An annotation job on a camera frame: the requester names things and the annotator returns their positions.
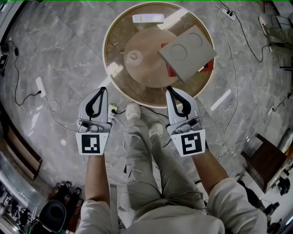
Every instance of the gray box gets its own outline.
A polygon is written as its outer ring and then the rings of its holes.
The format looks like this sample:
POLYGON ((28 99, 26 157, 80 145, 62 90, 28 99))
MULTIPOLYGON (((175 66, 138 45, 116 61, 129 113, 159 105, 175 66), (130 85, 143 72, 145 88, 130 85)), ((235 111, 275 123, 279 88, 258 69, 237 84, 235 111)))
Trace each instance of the gray box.
POLYGON ((193 26, 159 50, 162 58, 183 82, 217 54, 197 26, 193 26))

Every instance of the beige pants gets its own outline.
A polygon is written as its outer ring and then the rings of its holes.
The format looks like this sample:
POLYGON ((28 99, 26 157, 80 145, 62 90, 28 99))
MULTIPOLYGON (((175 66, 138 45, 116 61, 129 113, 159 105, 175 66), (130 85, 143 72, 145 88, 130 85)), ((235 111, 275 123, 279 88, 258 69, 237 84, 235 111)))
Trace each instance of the beige pants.
POLYGON ((148 127, 138 118, 125 125, 128 181, 121 191, 118 215, 125 227, 139 217, 165 205, 202 209, 202 194, 184 171, 180 162, 162 149, 160 137, 148 138, 148 127), (152 156, 160 169, 162 193, 152 173, 152 156))
POLYGON ((285 45, 284 48, 277 45, 272 45, 271 48, 274 52, 293 56, 293 28, 281 29, 266 26, 266 32, 267 34, 281 40, 285 45))

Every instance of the rolled-up sleeve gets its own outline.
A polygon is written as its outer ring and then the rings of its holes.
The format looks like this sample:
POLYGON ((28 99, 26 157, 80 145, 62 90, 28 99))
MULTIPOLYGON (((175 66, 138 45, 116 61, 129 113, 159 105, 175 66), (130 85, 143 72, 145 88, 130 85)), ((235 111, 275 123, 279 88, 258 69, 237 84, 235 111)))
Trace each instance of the rolled-up sleeve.
POLYGON ((207 209, 235 234, 266 234, 265 214, 248 202, 245 189, 232 178, 214 186, 207 209))
POLYGON ((88 200, 81 208, 81 222, 76 234, 111 234, 110 207, 105 202, 88 200))

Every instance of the marble floor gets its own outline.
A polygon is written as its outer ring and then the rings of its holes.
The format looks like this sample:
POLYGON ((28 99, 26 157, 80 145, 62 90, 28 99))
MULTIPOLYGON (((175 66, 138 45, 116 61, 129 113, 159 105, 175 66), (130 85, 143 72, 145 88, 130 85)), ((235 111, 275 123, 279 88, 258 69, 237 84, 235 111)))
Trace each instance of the marble floor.
MULTIPOLYGON (((19 48, 16 63, 20 71, 16 92, 18 101, 23 100, 28 93, 36 92, 35 79, 42 76, 48 101, 54 104, 53 100, 56 100, 61 107, 58 114, 52 114, 53 117, 67 128, 77 130, 79 104, 107 78, 102 61, 104 35, 119 13, 137 3, 138 1, 28 2, 7 37, 11 37, 19 48)), ((285 106, 279 106, 263 122, 270 107, 276 106, 291 89, 292 73, 279 69, 280 65, 290 65, 290 58, 271 53, 265 48, 264 60, 259 63, 246 44, 240 24, 219 14, 232 47, 237 70, 236 82, 229 45, 217 19, 219 9, 209 1, 175 3, 198 16, 215 43, 215 71, 197 101, 203 117, 203 128, 206 129, 206 140, 215 156, 224 155, 228 150, 226 132, 232 150, 220 159, 220 163, 230 176, 236 176, 245 167, 240 152, 245 149, 247 153, 252 153, 260 144, 254 137, 255 133, 260 133, 274 145, 278 145, 286 129, 292 127, 292 99, 286 100, 285 106), (238 108, 225 131, 237 105, 237 83, 238 108), (228 90, 231 90, 231 94, 212 110, 212 105, 228 90), (250 135, 252 137, 248 143, 234 147, 250 135)), ((261 47, 268 43, 258 22, 262 4, 260 6, 258 2, 252 1, 225 3, 237 13, 252 50, 260 58, 261 47)), ((269 5, 266 7, 266 16, 269 18, 273 11, 269 5)), ((17 72, 14 60, 12 54, 2 80, 0 98, 15 126, 42 157, 39 175, 52 186, 66 180, 77 186, 84 184, 86 166, 78 154, 74 132, 65 130, 53 120, 45 99, 39 96, 30 97, 23 106, 15 104, 17 72)), ((107 89, 109 103, 115 103, 119 107, 118 111, 123 111, 130 100, 121 95, 111 83, 107 85, 107 89)), ((116 117, 122 123, 125 122, 123 114, 116 117)), ((142 118, 148 125, 154 121, 168 123, 166 118, 145 108, 142 108, 142 118)), ((126 181, 126 174, 123 173, 125 149, 122 132, 122 125, 116 123, 105 150, 109 182, 114 184, 126 181)), ((168 140, 165 131, 162 143, 165 144, 168 140)), ((194 181, 198 180, 190 158, 179 158, 172 142, 165 149, 182 162, 194 181)), ((154 175, 160 181, 155 165, 154 175)))

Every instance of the glass tabletop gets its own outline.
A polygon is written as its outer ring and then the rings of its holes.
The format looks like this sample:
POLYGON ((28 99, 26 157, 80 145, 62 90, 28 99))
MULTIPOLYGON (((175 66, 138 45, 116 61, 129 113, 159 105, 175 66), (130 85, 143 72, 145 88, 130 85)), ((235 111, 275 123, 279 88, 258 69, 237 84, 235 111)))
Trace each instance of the glass tabletop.
POLYGON ((164 45, 194 25, 212 45, 201 21, 179 6, 151 2, 134 6, 121 14, 106 35, 103 54, 107 73, 114 85, 128 98, 145 106, 165 107, 166 87, 169 85, 195 97, 207 84, 212 70, 202 70, 182 82, 158 53, 164 45), (134 23, 132 16, 140 14, 163 14, 165 21, 134 23))

